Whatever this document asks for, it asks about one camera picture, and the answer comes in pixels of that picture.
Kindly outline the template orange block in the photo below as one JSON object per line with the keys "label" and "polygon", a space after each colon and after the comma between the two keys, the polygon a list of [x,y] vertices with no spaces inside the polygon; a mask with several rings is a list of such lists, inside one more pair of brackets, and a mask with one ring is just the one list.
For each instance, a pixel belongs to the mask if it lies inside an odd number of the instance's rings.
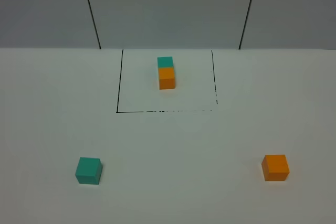
{"label": "template orange block", "polygon": [[175,89],[175,70],[173,67],[158,68],[159,74],[159,88],[163,89]]}

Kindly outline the template teal block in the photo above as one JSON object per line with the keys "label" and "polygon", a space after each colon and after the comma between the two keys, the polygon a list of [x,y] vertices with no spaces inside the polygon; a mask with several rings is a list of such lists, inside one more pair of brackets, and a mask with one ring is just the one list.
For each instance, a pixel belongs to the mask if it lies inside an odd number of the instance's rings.
{"label": "template teal block", "polygon": [[170,68],[174,67],[173,57],[157,57],[158,68]]}

